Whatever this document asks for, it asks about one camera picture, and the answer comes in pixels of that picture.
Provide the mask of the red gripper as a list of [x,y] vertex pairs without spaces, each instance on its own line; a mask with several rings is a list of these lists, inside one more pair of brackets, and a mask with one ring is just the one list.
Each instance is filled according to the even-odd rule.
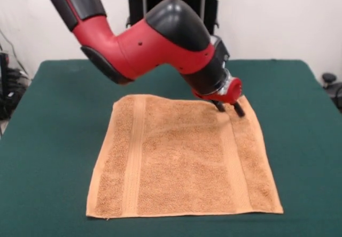
[[193,91],[193,94],[202,100],[213,101],[219,112],[226,111],[223,103],[227,103],[233,104],[234,110],[239,117],[245,116],[243,108],[237,102],[242,94],[242,81],[239,78],[232,77],[226,80],[223,87],[211,94],[202,95],[195,91]]

